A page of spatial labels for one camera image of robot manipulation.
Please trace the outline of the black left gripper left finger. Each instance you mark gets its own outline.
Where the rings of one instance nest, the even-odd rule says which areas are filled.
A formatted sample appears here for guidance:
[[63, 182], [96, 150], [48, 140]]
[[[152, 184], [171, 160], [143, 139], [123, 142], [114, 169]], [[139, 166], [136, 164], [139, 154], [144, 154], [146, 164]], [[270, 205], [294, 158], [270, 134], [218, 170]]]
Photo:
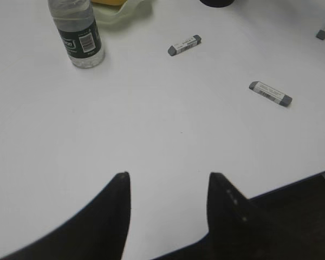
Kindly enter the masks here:
[[131, 219], [131, 180], [116, 174], [75, 216], [4, 259], [122, 259]]

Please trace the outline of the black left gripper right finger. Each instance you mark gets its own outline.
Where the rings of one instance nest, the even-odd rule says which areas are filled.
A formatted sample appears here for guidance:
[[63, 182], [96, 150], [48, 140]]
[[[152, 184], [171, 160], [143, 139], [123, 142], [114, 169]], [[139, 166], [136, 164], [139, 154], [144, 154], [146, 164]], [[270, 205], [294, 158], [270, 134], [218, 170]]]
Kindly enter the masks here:
[[206, 209], [206, 236], [163, 259], [325, 259], [321, 175], [249, 199], [213, 172]]

